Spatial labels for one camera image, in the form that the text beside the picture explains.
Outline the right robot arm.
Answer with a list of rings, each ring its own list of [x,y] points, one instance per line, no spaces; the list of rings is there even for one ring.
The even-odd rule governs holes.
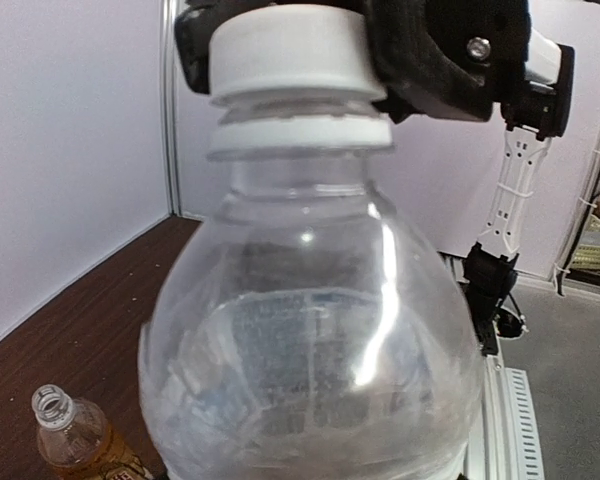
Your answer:
[[[388,96],[378,111],[487,121],[499,109],[504,158],[482,232],[464,261],[463,291],[483,355],[497,334],[517,335],[501,306],[516,279],[520,235],[542,161],[568,123],[573,48],[534,29],[524,1],[347,1],[367,29],[373,68]]]

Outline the amber tea bottle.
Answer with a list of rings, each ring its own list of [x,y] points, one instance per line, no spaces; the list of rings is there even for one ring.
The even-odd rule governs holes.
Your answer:
[[[59,479],[152,479],[95,403],[73,398],[57,385],[39,387],[31,399],[40,455]]]

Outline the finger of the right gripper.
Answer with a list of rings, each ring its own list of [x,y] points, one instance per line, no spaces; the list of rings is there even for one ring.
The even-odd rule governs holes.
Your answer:
[[[526,1],[366,1],[363,12],[396,123],[412,114],[485,122],[524,80]]]
[[[209,45],[225,21],[221,7],[188,7],[174,23],[174,37],[185,81],[197,94],[210,94]]]

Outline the white water bottle cap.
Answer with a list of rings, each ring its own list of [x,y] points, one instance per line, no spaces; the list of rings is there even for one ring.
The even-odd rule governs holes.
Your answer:
[[[256,9],[223,23],[209,45],[212,102],[308,90],[378,101],[362,15],[322,5]]]

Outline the clear water bottle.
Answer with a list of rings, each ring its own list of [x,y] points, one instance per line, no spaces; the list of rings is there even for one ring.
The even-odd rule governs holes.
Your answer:
[[[441,258],[377,190],[375,101],[228,105],[231,167],[142,331],[143,416],[172,479],[456,479],[483,363]]]

